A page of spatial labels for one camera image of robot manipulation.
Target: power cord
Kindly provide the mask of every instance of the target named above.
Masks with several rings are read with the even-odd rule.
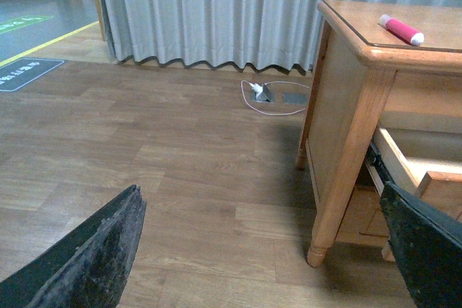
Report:
[[[240,89],[243,93],[243,98],[244,98],[244,101],[245,103],[247,104],[248,107],[250,107],[252,110],[255,110],[257,111],[258,113],[261,113],[262,115],[296,115],[297,113],[300,113],[300,112],[303,112],[304,110],[306,110],[305,108],[301,109],[301,110],[297,110],[297,111],[294,111],[294,112],[290,112],[290,113],[268,113],[268,112],[264,112],[264,111],[260,111],[256,108],[254,108],[254,106],[252,106],[251,104],[248,103],[247,99],[245,98],[245,93],[244,93],[244,82],[247,83],[251,88],[252,90],[257,94],[257,96],[259,96],[262,91],[263,91],[263,87],[260,86],[259,84],[257,83],[250,83],[249,81],[246,81],[246,80],[242,80],[240,82]],[[300,83],[297,83],[297,82],[288,82],[288,81],[274,81],[274,82],[266,82],[265,84],[273,84],[273,83],[287,83],[287,84],[296,84],[297,86],[301,86],[301,87],[304,87],[306,89],[309,89],[308,86],[305,86],[304,84],[300,84]]]

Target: green floor marking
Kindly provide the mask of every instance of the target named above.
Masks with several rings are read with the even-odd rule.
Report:
[[[0,23],[0,34],[4,32],[11,32],[28,25],[33,25],[34,23],[39,23],[46,21],[47,19],[53,18],[53,16],[22,16],[14,19],[10,19],[6,22]]]

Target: yellow floor line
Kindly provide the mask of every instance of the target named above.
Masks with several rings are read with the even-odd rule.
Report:
[[[8,58],[7,60],[0,62],[0,66],[3,66],[3,65],[8,64],[8,63],[11,63],[12,61],[15,61],[15,60],[17,60],[17,59],[19,59],[19,58],[22,58],[22,57],[24,57],[24,56],[28,56],[28,55],[30,55],[31,53],[33,53],[33,52],[35,52],[35,51],[37,51],[37,50],[40,50],[41,48],[44,48],[44,47],[46,47],[46,46],[52,45],[52,44],[54,44],[54,43],[57,43],[58,41],[63,40],[63,39],[65,39],[65,38],[68,38],[69,36],[71,36],[71,35],[73,35],[73,34],[77,34],[78,32],[81,32],[81,31],[83,31],[83,30],[85,30],[85,29],[87,29],[87,28],[90,28],[90,27],[96,25],[97,23],[98,23],[98,21],[93,22],[93,23],[90,23],[89,25],[85,25],[84,27],[79,28],[79,29],[77,29],[77,30],[74,30],[73,32],[68,32],[67,34],[62,35],[62,36],[60,36],[59,38],[52,39],[51,41],[48,41],[47,43],[44,43],[44,44],[39,45],[39,46],[37,46],[37,47],[31,48],[31,49],[29,49],[29,50],[26,50],[25,52],[22,52],[22,53],[20,53],[20,54],[15,55],[14,57]]]

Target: gray floor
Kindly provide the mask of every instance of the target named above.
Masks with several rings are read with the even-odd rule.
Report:
[[[0,0],[0,22],[25,15],[53,18],[0,34],[0,62],[97,21],[94,0]]]

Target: white cable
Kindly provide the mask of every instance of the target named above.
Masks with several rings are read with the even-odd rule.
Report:
[[[247,99],[245,98],[245,93],[244,93],[244,82],[249,84],[253,90],[255,90],[255,88],[258,88],[259,85],[258,84],[252,84],[250,83],[249,81],[246,81],[246,80],[242,80],[240,82],[240,89],[242,90],[243,92],[243,98],[244,98],[244,101],[245,103],[247,104],[248,107],[250,107],[252,110],[255,110],[257,111],[258,113],[261,113],[262,115],[296,115],[297,113],[300,113],[300,112],[303,112],[305,110],[305,108],[301,109],[301,110],[297,110],[297,111],[294,111],[294,112],[290,112],[290,113],[268,113],[268,112],[264,112],[264,111],[260,111],[256,108],[254,108],[254,106],[252,106],[251,104],[248,103]],[[288,82],[288,81],[274,81],[274,82],[266,82],[265,84],[272,84],[272,83],[287,83],[287,84],[296,84],[298,86],[301,86],[301,87],[304,87],[304,88],[307,88],[309,89],[308,86],[305,86],[304,84],[300,84],[300,83],[297,83],[297,82]]]

